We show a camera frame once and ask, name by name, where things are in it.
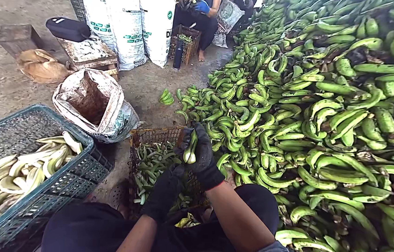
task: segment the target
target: gloved hand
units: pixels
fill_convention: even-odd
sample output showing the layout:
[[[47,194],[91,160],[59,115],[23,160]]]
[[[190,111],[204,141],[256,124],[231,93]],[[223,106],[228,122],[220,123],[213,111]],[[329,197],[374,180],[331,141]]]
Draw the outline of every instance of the gloved hand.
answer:
[[[165,222],[169,209],[182,190],[183,185],[180,178],[183,174],[184,167],[182,165],[172,164],[166,169],[155,182],[141,214],[148,215],[159,224]]]
[[[216,162],[213,158],[211,140],[206,133],[205,127],[200,123],[195,123],[194,129],[198,137],[197,146],[194,152],[196,161],[192,164],[184,164],[184,167],[191,169],[197,177],[202,190],[208,191],[220,185],[225,180],[225,176],[217,169]],[[185,136],[183,137],[180,147],[174,149],[174,152],[181,158],[183,157],[184,150],[189,146],[193,129],[185,127],[184,130]]]
[[[194,5],[194,9],[196,11],[199,11],[199,12],[205,14],[205,15],[210,12],[210,7],[204,0],[200,0],[199,2],[197,2]]]

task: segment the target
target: concrete floor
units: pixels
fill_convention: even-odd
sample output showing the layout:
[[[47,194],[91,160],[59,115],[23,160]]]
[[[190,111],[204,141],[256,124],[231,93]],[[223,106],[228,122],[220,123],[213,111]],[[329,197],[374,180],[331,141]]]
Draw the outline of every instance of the concrete floor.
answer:
[[[69,0],[0,0],[1,24],[31,24],[45,43],[43,49],[62,62],[67,60],[59,43],[44,26],[50,17],[62,16],[75,19]],[[147,62],[131,71],[120,72],[119,84],[125,99],[135,108],[144,128],[159,128],[183,125],[183,117],[174,113],[181,108],[175,102],[171,106],[160,104],[158,96],[164,88],[175,93],[177,88],[185,89],[195,84],[204,87],[206,74],[224,65],[231,57],[229,49],[211,45],[206,50],[206,61],[198,62],[195,56],[188,66],[180,71],[172,69],[170,60],[166,68]],[[56,85],[34,83],[24,76],[15,65],[14,59],[0,46],[0,119],[27,106],[42,103],[53,108],[51,97]],[[88,200],[106,202],[111,187],[127,177],[130,158],[129,140],[106,146],[103,152],[114,152],[115,169],[96,188]]]

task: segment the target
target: fertilizer bag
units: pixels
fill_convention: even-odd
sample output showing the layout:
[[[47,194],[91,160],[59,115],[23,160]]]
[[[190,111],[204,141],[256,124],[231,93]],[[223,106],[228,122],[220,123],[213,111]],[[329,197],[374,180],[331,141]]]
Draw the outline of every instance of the fertilizer bag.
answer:
[[[83,0],[83,2],[87,25],[111,50],[115,51],[110,16],[105,0]]]
[[[163,68],[171,45],[175,0],[140,0],[144,51]]]
[[[146,62],[139,0],[106,0],[118,53],[119,70],[131,70]]]

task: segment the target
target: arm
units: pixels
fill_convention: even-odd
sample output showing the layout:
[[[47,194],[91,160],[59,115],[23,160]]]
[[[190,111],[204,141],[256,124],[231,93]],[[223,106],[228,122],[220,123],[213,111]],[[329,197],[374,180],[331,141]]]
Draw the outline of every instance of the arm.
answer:
[[[258,251],[275,242],[275,237],[227,183],[208,191],[223,232],[237,251]]]
[[[274,243],[275,238],[267,226],[233,188],[224,182],[225,177],[216,166],[211,140],[205,127],[195,123],[194,128],[198,137],[196,162],[185,166],[192,170],[200,188],[206,192],[223,232],[234,248],[238,251],[258,251]],[[181,149],[184,150],[188,143],[189,136],[185,136]]]
[[[213,0],[213,6],[210,8],[210,12],[206,14],[208,17],[215,17],[217,15],[217,11],[219,11],[220,0]]]
[[[171,165],[154,184],[147,202],[141,210],[141,217],[133,226],[116,252],[147,252],[152,249],[158,224],[164,223],[167,213],[181,191],[182,165]]]
[[[147,215],[142,215],[116,252],[148,252],[152,249],[157,232],[157,223]]]

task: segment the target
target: person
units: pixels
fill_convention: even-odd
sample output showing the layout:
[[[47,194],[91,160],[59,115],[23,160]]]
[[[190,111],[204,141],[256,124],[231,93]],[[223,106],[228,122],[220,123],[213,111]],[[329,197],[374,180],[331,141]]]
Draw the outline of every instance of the person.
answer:
[[[245,13],[240,17],[234,27],[240,27],[248,25],[248,19],[253,16],[253,6],[256,4],[257,0],[234,0],[233,2],[237,4],[239,9],[245,11]]]
[[[184,25],[200,31],[198,60],[205,61],[205,49],[214,39],[217,31],[217,11],[221,0],[197,0],[192,10],[183,10],[180,3],[176,5],[173,27]]]
[[[204,126],[196,123],[194,128],[198,136],[196,162],[165,170],[155,182],[137,221],[124,219],[104,203],[68,205],[50,218],[41,251],[288,252],[274,237],[279,217],[273,194],[256,184],[233,189],[224,182]],[[188,145],[189,134],[176,153],[182,155]],[[165,219],[178,197],[180,176],[185,169],[195,174],[213,212],[206,223],[177,228],[165,224]]]

